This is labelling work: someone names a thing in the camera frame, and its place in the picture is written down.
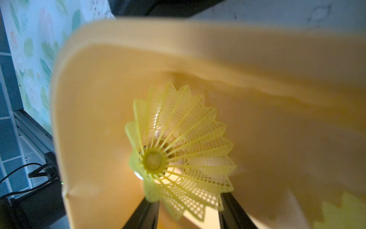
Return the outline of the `yellow shuttlecock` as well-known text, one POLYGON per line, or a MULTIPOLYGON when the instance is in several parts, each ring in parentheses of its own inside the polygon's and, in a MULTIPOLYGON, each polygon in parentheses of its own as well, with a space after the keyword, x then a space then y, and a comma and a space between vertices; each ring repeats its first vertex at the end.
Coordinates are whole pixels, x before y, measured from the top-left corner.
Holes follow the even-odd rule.
POLYGON ((324 219, 314 221, 315 229, 364 229, 366 227, 366 204, 345 192, 337 207, 324 202, 321 206, 324 219))
POLYGON ((176 89, 171 82, 151 86, 132 107, 134 119, 125 126, 129 163, 142 178, 146 200, 161 202, 176 220, 188 212, 203 222, 206 208, 222 211, 221 195, 234 190, 229 175, 236 164, 217 109, 188 85, 176 89))

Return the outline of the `yellow plastic storage box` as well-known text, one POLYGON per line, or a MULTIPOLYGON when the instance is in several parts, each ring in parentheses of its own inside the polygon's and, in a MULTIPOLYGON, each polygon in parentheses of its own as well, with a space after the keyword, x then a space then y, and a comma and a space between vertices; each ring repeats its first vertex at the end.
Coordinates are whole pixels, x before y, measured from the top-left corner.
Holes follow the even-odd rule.
MULTIPOLYGON (((230 192, 259 229, 314 229, 322 203, 345 192, 366 203, 366 38, 233 23, 118 19, 103 36, 134 72, 169 76, 217 109, 233 143, 230 192)), ((172 218, 159 229, 218 229, 172 218)))

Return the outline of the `yellow shuttlecock bottom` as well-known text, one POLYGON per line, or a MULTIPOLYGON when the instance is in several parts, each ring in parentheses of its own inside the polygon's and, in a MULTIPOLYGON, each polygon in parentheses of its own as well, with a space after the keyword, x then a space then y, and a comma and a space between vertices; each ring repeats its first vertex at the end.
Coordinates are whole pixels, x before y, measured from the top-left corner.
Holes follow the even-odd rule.
POLYGON ((366 227, 366 204, 345 192, 337 207, 324 202, 321 206, 324 219, 314 221, 315 229, 364 229, 366 227))

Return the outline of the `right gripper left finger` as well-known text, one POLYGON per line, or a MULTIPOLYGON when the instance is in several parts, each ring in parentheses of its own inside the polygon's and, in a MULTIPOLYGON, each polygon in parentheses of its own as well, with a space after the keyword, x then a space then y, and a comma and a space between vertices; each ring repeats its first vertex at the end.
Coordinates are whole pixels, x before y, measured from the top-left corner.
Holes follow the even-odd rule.
POLYGON ((150 203, 144 198, 122 229, 157 229, 159 201, 150 203))

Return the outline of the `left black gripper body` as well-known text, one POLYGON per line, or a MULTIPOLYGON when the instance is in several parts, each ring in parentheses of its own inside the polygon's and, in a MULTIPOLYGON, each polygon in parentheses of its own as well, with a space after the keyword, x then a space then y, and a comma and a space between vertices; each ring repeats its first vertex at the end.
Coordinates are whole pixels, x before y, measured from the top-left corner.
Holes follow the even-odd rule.
POLYGON ((113 0, 111 12, 118 17, 192 17, 223 0, 113 0))

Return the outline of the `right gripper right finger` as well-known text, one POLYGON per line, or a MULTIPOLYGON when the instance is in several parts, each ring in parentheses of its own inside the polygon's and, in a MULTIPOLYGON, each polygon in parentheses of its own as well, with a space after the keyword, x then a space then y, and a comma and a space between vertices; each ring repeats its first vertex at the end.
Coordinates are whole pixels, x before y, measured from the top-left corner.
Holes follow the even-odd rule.
POLYGON ((258 229, 231 193, 221 194, 224 210, 218 212, 221 229, 258 229))

